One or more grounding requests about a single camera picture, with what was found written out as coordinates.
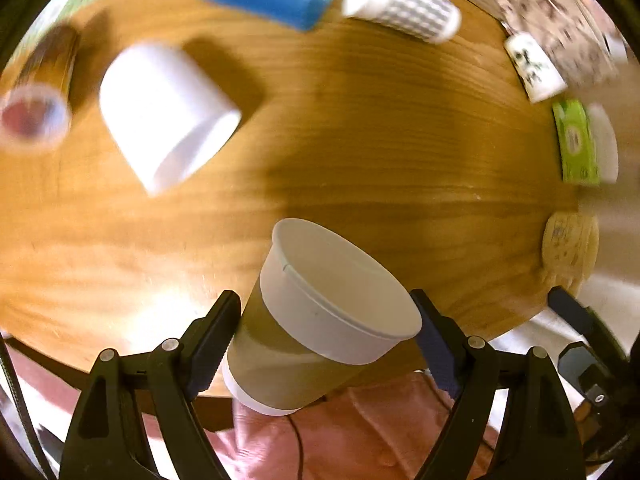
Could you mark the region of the brown sleeve paper cup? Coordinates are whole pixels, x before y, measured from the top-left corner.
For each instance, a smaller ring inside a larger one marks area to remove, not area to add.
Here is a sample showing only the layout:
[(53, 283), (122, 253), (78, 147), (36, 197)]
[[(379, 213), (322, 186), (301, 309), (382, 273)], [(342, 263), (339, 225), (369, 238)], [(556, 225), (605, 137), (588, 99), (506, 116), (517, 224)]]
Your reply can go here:
[(286, 218), (222, 364), (235, 400), (285, 416), (340, 388), (422, 318), (407, 289), (375, 258), (324, 226)]

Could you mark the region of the white cup with plant print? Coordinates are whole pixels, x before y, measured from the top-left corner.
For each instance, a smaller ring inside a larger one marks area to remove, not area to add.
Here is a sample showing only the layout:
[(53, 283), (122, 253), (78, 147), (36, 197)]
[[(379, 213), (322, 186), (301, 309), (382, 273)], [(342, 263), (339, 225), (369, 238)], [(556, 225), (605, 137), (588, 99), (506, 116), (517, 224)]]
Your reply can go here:
[(528, 32), (517, 32), (505, 42), (509, 55), (525, 92), (532, 103), (538, 103), (567, 89), (567, 84), (547, 53)]

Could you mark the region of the plain white cup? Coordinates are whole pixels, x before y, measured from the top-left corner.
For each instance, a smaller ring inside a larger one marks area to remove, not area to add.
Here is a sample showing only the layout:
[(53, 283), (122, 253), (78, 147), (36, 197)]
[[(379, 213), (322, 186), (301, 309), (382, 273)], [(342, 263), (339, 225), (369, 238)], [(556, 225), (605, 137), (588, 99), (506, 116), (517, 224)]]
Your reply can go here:
[(242, 113), (183, 51), (134, 44), (108, 66), (100, 112), (145, 191), (190, 178), (229, 141)]

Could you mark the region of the brown clear plastic cup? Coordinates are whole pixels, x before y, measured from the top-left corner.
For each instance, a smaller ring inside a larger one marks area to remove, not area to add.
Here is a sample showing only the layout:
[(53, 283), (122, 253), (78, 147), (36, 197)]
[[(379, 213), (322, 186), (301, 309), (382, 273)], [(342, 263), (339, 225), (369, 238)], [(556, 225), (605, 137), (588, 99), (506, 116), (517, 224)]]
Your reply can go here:
[(14, 153), (54, 148), (70, 131), (70, 82), (80, 33), (71, 24), (51, 27), (1, 98), (1, 146)]

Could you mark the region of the checkered paper cup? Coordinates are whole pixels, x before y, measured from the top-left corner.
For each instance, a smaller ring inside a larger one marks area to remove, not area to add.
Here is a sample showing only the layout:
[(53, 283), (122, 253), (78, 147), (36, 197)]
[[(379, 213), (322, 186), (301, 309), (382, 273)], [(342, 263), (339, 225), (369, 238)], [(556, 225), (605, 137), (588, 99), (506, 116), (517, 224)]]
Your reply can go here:
[(462, 23), (450, 0), (343, 0), (345, 18), (359, 18), (419, 38), (443, 44), (454, 38)]

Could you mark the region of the cream yellow mug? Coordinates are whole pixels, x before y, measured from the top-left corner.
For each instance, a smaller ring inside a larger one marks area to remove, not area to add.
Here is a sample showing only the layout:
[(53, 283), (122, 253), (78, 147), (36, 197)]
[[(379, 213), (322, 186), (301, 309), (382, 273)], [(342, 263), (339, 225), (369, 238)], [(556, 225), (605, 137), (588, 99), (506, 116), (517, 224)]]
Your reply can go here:
[(599, 221), (593, 214), (557, 211), (544, 227), (541, 262), (544, 281), (576, 297), (598, 258)]

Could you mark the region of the green tissue pack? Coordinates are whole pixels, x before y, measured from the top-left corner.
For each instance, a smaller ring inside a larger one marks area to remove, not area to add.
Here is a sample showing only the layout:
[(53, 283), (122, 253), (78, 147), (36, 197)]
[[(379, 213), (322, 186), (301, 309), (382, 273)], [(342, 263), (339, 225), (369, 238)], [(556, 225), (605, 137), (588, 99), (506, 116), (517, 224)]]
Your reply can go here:
[(597, 186), (617, 182), (620, 159), (615, 130), (600, 103), (571, 99), (552, 104), (565, 183)]

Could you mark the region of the patterned storage box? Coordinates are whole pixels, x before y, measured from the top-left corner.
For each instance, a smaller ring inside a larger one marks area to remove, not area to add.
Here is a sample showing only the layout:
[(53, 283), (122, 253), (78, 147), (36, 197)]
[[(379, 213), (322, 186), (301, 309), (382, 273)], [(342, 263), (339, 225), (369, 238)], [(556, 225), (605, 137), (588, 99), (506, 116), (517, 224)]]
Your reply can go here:
[(617, 27), (596, 0), (496, 0), (512, 32), (528, 32), (571, 87), (617, 76), (606, 38)]

